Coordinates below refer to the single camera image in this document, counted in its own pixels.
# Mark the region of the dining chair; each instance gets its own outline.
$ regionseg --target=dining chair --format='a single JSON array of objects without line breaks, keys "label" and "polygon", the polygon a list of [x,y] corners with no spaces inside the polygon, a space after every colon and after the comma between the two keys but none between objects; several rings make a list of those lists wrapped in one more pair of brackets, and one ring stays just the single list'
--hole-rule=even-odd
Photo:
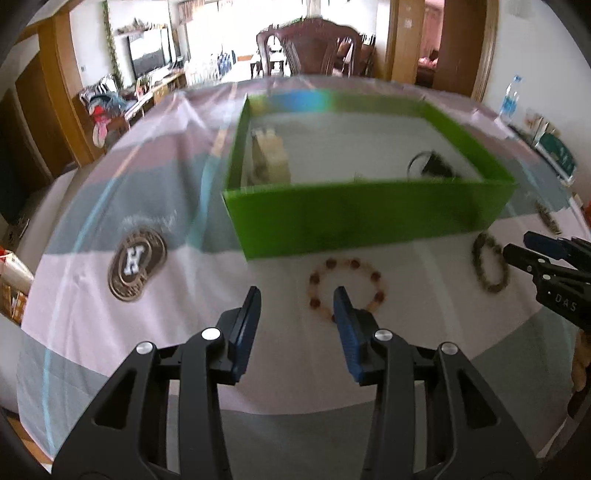
[{"label": "dining chair", "polygon": [[337,25],[323,18],[302,18],[292,23],[273,26],[256,36],[264,75],[271,75],[271,53],[268,40],[277,37],[283,46],[292,75],[320,74],[331,76],[341,42],[349,39],[352,56],[349,75],[360,75],[361,35],[352,27]]}]

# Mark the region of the h logo patch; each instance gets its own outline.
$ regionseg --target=h logo patch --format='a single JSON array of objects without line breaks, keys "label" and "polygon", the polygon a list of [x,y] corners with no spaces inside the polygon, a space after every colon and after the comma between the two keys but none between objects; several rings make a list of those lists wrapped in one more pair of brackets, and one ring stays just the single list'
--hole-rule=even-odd
[{"label": "h logo patch", "polygon": [[134,230],[125,237],[111,261],[111,292],[122,301],[138,299],[165,260],[166,244],[158,232],[148,227]]},{"label": "h logo patch", "polygon": [[145,247],[143,245],[136,245],[127,249],[127,263],[125,264],[123,274],[131,276],[139,273],[139,261],[144,250]]}]

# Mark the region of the water bottle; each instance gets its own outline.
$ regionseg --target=water bottle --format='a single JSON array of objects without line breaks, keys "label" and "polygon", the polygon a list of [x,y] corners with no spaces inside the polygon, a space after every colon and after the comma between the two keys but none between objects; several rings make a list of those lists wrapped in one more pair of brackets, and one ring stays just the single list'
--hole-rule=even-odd
[{"label": "water bottle", "polygon": [[505,98],[503,99],[503,105],[501,106],[501,111],[499,112],[499,117],[503,123],[509,125],[511,123],[511,119],[515,115],[515,111],[517,110],[517,102],[519,101],[519,86],[521,84],[521,77],[519,75],[515,75],[513,78],[513,82],[509,84],[507,87],[507,92],[505,94]]}]

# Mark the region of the dining table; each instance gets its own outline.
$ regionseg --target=dining table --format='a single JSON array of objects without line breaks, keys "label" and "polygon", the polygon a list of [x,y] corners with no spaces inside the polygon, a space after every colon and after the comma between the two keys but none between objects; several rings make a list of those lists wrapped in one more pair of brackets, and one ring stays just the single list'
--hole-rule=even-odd
[{"label": "dining table", "polygon": [[[535,300],[531,275],[509,269],[497,293],[482,287],[472,250],[480,231],[247,260],[222,192],[245,98],[296,90],[399,96],[429,102],[459,123],[511,173],[516,189],[486,231],[523,245],[528,231],[553,236],[542,204],[565,237],[591,241],[579,207],[546,161],[459,95],[376,79],[263,77],[177,90],[94,168],[59,221],[41,259],[22,322],[18,408],[23,426],[54,458],[101,386],[137,344],[178,345],[239,307],[250,286],[262,310],[246,374],[220,386],[236,479],[353,480],[369,437],[375,387],[350,376],[336,325],[310,302],[310,278],[329,263],[379,271],[374,317],[408,343],[454,342],[491,386],[535,453],[566,417],[577,329]],[[329,103],[316,114],[330,112]],[[355,134],[355,124],[348,135]],[[137,229],[158,233],[165,256],[138,298],[110,287],[112,265]],[[495,262],[485,262],[494,277]],[[326,274],[330,305],[344,285],[358,308],[371,283],[347,268]],[[167,467],[178,472],[178,382],[168,400]],[[424,462],[417,442],[415,464]]]}]

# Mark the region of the cardboard box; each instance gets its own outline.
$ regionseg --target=cardboard box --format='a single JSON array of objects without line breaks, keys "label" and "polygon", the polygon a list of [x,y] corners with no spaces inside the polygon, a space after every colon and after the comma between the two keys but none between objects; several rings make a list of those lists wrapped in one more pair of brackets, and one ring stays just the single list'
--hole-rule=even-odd
[{"label": "cardboard box", "polygon": [[[248,185],[251,122],[265,116],[368,114],[424,119],[478,179],[351,179]],[[354,138],[355,131],[347,132]],[[368,151],[359,162],[367,162]],[[281,257],[487,229],[516,188],[513,177],[463,127],[422,100],[304,90],[247,97],[223,197],[247,258]]]}]

